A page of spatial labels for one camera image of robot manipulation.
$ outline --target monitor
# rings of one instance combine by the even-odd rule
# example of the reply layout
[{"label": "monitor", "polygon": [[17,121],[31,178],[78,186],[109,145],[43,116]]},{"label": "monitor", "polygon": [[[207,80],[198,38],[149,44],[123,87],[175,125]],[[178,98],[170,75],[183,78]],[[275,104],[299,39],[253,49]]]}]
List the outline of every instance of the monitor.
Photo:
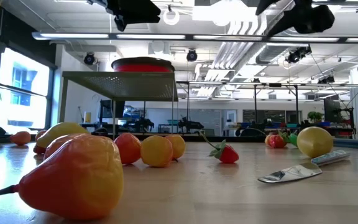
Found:
[{"label": "monitor", "polygon": [[340,102],[324,99],[324,120],[334,123],[342,122]]},{"label": "monitor", "polygon": [[[100,111],[102,110],[102,118],[112,118],[112,104],[111,100],[101,100],[98,117],[100,118]],[[124,116],[125,101],[116,101],[116,118]]]}]

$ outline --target knife handle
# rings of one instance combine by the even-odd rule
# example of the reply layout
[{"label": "knife handle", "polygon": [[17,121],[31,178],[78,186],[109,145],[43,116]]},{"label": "knife handle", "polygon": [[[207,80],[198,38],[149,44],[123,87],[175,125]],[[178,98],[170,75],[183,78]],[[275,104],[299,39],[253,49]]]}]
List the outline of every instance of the knife handle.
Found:
[{"label": "knife handle", "polygon": [[334,162],[339,162],[350,157],[350,153],[345,152],[343,150],[333,151],[322,156],[316,157],[311,160],[312,164],[316,164],[317,166],[323,166],[327,164],[332,164]]}]

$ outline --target potted plant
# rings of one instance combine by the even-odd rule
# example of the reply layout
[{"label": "potted plant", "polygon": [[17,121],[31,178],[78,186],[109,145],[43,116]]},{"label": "potted plant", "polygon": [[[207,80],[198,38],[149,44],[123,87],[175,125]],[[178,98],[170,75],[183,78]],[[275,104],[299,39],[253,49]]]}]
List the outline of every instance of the potted plant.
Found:
[{"label": "potted plant", "polygon": [[314,124],[320,123],[323,118],[323,114],[320,112],[310,111],[308,113],[308,119],[311,120]]}]

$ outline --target fake fruit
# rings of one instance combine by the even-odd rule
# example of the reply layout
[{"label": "fake fruit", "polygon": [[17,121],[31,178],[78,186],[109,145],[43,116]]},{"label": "fake fruit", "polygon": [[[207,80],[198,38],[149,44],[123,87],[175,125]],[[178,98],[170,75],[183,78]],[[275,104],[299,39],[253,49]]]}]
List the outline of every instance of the fake fruit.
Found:
[{"label": "fake fruit", "polygon": [[48,157],[50,157],[54,152],[56,152],[60,148],[60,146],[65,144],[67,141],[72,140],[73,138],[80,135],[82,134],[69,134],[65,136],[60,136],[59,138],[53,140],[45,150],[44,160],[48,159]]},{"label": "fake fruit", "polygon": [[24,146],[31,141],[31,135],[27,131],[19,131],[18,133],[10,136],[9,139],[18,146]]},{"label": "fake fruit", "polygon": [[67,134],[89,134],[89,131],[85,128],[81,127],[77,123],[72,122],[62,122],[58,123],[55,126],[48,129],[41,137],[38,138],[37,144],[34,146],[34,152],[37,154],[45,153],[45,149],[48,145],[59,138],[60,136],[64,136]]},{"label": "fake fruit", "polygon": [[305,128],[299,133],[296,142],[299,150],[311,158],[327,154],[334,147],[333,137],[319,127]]},{"label": "fake fruit", "polygon": [[47,130],[42,130],[42,131],[39,131],[37,133],[37,135],[35,136],[35,140],[38,140],[38,138],[40,138],[43,134],[45,134],[47,132]]},{"label": "fake fruit", "polygon": [[270,137],[272,137],[272,136],[273,136],[273,134],[268,134],[268,135],[266,136],[266,138],[265,138],[265,144],[266,144],[266,146],[271,146],[270,143],[269,143],[269,139],[270,139]]},{"label": "fake fruit", "polygon": [[213,156],[219,159],[222,163],[230,164],[239,160],[239,155],[233,147],[231,145],[226,145],[226,140],[223,140],[220,145],[214,146],[214,148],[215,149],[212,150],[208,156]]},{"label": "fake fruit", "polygon": [[131,164],[140,159],[140,141],[133,134],[120,134],[114,143],[118,146],[122,164]]},{"label": "fake fruit", "polygon": [[172,160],[172,143],[161,136],[150,136],[142,141],[140,155],[149,166],[167,167]]},{"label": "fake fruit", "polygon": [[285,145],[287,145],[284,138],[281,137],[281,135],[279,135],[279,134],[271,136],[268,139],[268,142],[269,142],[270,147],[273,147],[275,149],[281,149],[281,148],[284,148]]},{"label": "fake fruit", "polygon": [[94,220],[117,205],[123,181],[118,147],[109,138],[84,134],[0,195],[18,192],[32,208],[71,220]]},{"label": "fake fruit", "polygon": [[172,143],[173,159],[179,159],[186,151],[186,142],[179,134],[170,134],[165,137]]},{"label": "fake fruit", "polygon": [[292,133],[289,138],[290,138],[290,143],[298,147],[298,144],[296,143],[298,136]]}]

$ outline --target table surface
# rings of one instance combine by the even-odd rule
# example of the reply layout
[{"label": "table surface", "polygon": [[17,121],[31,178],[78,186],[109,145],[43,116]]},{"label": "table surface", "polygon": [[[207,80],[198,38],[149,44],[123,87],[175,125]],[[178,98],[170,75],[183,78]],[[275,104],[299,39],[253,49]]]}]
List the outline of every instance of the table surface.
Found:
[{"label": "table surface", "polygon": [[[124,166],[125,189],[107,218],[89,223],[358,223],[358,150],[348,161],[322,167],[323,174],[287,184],[257,177],[308,159],[299,150],[233,143],[237,164],[207,157],[211,148],[189,142],[186,154],[167,168],[138,161]],[[0,145],[0,189],[18,183],[42,162],[34,144]],[[28,207],[17,194],[0,196],[0,223],[73,223]]]}]

